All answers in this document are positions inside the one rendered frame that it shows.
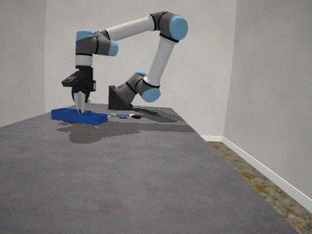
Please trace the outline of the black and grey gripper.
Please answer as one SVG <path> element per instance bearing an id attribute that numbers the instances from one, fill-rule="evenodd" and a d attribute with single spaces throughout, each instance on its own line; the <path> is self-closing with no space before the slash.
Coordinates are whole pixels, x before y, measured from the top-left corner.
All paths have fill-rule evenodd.
<path id="1" fill-rule="evenodd" d="M 76 68 L 79 69 L 79 71 L 85 71 L 86 76 L 71 87 L 71 95 L 78 112 L 84 113 L 86 106 L 90 104 L 90 92 L 96 91 L 96 89 L 94 89 L 94 84 L 96 84 L 96 81 L 93 80 L 93 68 L 91 66 L 76 65 Z"/>

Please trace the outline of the blue bins with labels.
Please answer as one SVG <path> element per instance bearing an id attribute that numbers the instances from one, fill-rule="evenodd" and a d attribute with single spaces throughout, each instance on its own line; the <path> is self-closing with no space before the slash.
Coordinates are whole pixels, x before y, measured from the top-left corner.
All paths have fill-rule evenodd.
<path id="1" fill-rule="evenodd" d="M 93 113 L 91 110 L 85 110 L 84 113 L 79 114 L 77 109 L 60 108 L 51 110 L 51 119 L 99 125 L 107 121 L 107 114 Z"/>

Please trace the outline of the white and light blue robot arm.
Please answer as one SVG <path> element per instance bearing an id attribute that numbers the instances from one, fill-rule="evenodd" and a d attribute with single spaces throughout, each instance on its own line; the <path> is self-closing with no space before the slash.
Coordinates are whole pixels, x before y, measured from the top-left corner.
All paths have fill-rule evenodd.
<path id="1" fill-rule="evenodd" d="M 143 19 L 108 28 L 101 32 L 80 30 L 76 34 L 76 65 L 92 66 L 93 54 L 116 56 L 119 49 L 117 41 L 124 38 L 149 30 L 151 32 L 161 31 L 159 34 L 160 42 L 148 74 L 139 70 L 124 84 L 115 88 L 115 91 L 127 104 L 130 104 L 138 93 L 146 102 L 154 102 L 161 95 L 160 79 L 173 47 L 187 35 L 188 29 L 189 26 L 185 18 L 169 11 L 160 11 L 147 15 Z M 72 87 L 85 76 L 85 71 L 76 71 L 62 81 L 63 87 Z"/>

